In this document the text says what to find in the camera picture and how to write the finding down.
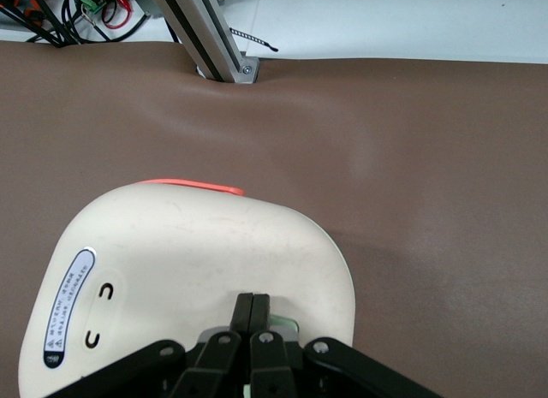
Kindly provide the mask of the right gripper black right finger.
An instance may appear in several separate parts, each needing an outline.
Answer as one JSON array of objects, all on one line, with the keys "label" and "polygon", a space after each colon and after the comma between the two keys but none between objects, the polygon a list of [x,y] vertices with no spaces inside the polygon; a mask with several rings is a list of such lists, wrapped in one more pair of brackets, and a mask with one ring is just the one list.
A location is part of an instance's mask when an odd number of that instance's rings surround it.
[{"label": "right gripper black right finger", "polygon": [[437,397],[431,389],[332,337],[305,346],[274,330],[270,297],[250,296],[252,397]]}]

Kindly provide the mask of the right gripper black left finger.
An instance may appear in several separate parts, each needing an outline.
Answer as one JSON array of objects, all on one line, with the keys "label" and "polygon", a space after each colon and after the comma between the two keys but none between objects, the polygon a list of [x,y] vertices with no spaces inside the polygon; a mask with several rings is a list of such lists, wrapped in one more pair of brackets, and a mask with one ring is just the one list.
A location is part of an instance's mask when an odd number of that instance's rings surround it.
[{"label": "right gripper black left finger", "polygon": [[216,397],[231,372],[247,333],[253,294],[239,294],[228,329],[211,330],[187,351],[161,340],[50,393],[50,397]]}]

